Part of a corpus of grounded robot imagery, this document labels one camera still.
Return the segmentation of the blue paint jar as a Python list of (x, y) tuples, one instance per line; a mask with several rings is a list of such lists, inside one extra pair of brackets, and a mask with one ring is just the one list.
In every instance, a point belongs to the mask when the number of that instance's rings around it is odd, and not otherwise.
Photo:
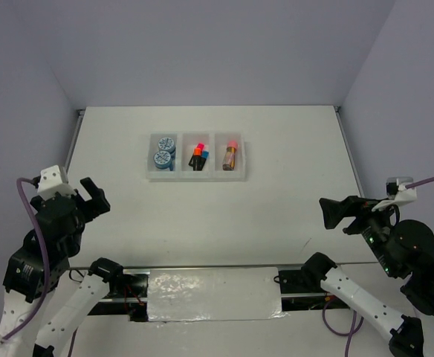
[(160, 138), (158, 140), (158, 149), (174, 155), (176, 151), (175, 140), (169, 136)]
[(153, 155), (152, 159), (158, 170), (174, 170), (175, 153), (160, 150)]

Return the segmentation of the orange highlighter marker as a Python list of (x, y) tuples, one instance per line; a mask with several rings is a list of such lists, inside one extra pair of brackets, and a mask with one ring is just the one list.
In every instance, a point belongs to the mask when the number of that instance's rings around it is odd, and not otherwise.
[(189, 162), (189, 165), (192, 167), (193, 171), (198, 171), (198, 168), (197, 168), (198, 159), (201, 155), (201, 152), (202, 152), (202, 150), (200, 150), (197, 147), (193, 150), (192, 157), (191, 157), (190, 162)]

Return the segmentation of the pink-lidded toothpick jar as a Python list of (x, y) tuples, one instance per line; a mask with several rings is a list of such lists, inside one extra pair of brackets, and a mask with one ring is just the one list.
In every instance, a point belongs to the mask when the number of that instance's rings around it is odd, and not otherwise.
[(233, 171), (236, 164), (236, 151), (239, 145), (236, 141), (229, 141), (224, 154), (222, 169), (224, 171)]

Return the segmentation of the blue highlighter marker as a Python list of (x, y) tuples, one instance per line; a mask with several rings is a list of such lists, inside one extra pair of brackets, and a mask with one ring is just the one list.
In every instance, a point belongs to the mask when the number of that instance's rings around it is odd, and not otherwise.
[(207, 150), (201, 152), (201, 155), (198, 159), (198, 166), (197, 166), (198, 171), (202, 171), (204, 169), (208, 157), (209, 157), (209, 152)]

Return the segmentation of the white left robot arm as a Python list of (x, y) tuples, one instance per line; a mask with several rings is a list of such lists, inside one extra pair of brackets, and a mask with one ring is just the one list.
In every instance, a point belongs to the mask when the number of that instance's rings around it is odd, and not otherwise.
[[(31, 200), (23, 190), (27, 182), (37, 189)], [(62, 178), (41, 175), (16, 181), (33, 228), (7, 264), (0, 356), (59, 356), (99, 300), (124, 290), (123, 267), (101, 257), (58, 313), (42, 320), (60, 278), (70, 268), (69, 260), (80, 252), (86, 225), (111, 209), (104, 190), (91, 178), (81, 179), (80, 184), (88, 200)]]

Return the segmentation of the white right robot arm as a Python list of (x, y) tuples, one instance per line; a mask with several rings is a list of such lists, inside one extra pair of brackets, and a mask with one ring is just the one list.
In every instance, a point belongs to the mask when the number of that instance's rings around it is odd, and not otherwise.
[(319, 200), (326, 229), (363, 238), (376, 264), (352, 278), (353, 268), (323, 253), (302, 266), (303, 285), (335, 296), (372, 326), (392, 356), (434, 356), (434, 233), (424, 223), (401, 219), (403, 202), (349, 196)]

